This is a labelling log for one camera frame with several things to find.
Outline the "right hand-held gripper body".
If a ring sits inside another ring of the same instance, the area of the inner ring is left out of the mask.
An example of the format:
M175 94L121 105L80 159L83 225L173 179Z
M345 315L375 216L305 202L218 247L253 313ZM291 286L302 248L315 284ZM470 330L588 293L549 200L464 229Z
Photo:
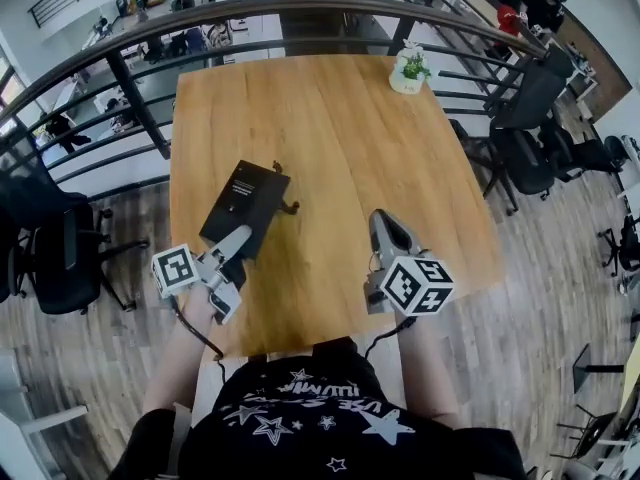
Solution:
M364 283L369 315L397 312L403 316L436 314L454 295L446 264L430 250L399 255L370 272Z

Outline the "person's left hand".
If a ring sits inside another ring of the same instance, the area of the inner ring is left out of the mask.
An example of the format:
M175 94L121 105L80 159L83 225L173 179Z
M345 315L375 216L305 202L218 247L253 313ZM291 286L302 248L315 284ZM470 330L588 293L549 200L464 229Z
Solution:
M206 285L190 286L183 313L186 320L200 331L208 331L214 320L214 310L209 303L210 291Z

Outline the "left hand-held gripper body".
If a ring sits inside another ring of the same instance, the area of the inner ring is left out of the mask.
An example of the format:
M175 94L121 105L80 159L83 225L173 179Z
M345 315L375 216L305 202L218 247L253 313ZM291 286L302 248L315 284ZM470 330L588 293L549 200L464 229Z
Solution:
M217 324L226 324L241 304L239 289L231 276L223 272L231 260L225 264L218 262L217 245L196 256L186 244L182 244L155 254L151 272L163 299L179 295L194 283L206 285L210 291L209 303L214 310L214 320Z

